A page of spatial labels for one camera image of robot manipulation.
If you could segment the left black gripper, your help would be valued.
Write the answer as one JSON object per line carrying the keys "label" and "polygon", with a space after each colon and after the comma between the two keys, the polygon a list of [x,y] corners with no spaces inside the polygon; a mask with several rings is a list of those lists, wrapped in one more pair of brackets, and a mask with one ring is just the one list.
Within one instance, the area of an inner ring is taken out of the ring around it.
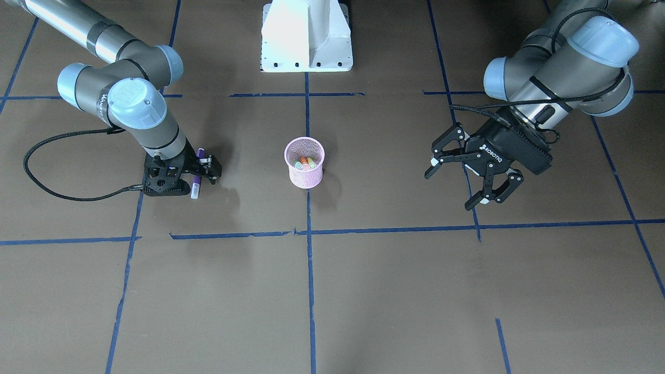
{"label": "left black gripper", "polygon": [[[448,151],[444,149],[453,141],[465,140],[467,135],[461,123],[455,123],[434,140],[430,167],[424,173],[424,178],[430,179],[442,164],[466,163],[476,175],[483,177],[482,189],[464,204],[467,211],[482,201],[496,201],[501,204],[522,185],[524,182],[522,172],[510,168],[514,161],[518,161],[535,175],[551,167],[553,157],[550,154],[550,146],[539,132],[521,121],[512,121],[511,126],[506,128],[495,120],[488,120],[466,140],[465,148]],[[494,189],[496,173],[506,171],[508,171],[506,180]]]}

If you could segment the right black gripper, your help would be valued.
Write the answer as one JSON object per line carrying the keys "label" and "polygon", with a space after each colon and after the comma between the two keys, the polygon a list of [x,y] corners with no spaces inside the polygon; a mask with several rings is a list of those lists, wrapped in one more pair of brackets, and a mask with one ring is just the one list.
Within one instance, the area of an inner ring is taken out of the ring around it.
{"label": "right black gripper", "polygon": [[192,175],[192,184],[200,185],[203,180],[208,180],[215,185],[221,177],[222,165],[214,155],[199,157],[194,149],[185,148],[180,152],[180,158],[180,171]]}

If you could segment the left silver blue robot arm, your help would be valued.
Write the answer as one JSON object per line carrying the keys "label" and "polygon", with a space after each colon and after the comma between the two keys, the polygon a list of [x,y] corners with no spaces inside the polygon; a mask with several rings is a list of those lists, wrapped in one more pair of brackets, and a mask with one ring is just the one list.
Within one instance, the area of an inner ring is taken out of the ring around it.
{"label": "left silver blue robot arm", "polygon": [[432,177],[447,163],[463,163],[484,181],[466,210],[505,202],[523,183],[522,164],[539,175],[551,167],[556,125],[581,110],[598,117],[625,109],[634,96],[629,62],[638,40],[608,11],[608,1],[562,1],[530,33],[513,57],[485,69],[485,94],[498,104],[451,109],[487,117],[473,134],[455,123],[432,143]]}

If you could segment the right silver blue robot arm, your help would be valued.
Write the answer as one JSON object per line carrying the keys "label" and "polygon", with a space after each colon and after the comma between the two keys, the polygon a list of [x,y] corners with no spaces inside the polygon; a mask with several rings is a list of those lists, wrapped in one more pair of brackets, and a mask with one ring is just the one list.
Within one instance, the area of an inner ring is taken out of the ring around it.
{"label": "right silver blue robot arm", "polygon": [[59,95],[109,129],[128,131],[157,168],[175,168],[215,184],[221,164],[196,151],[169,111],[160,90],[183,75],[180,55],[168,45],[149,46],[81,1],[10,1],[85,47],[106,63],[74,63],[57,79]]}

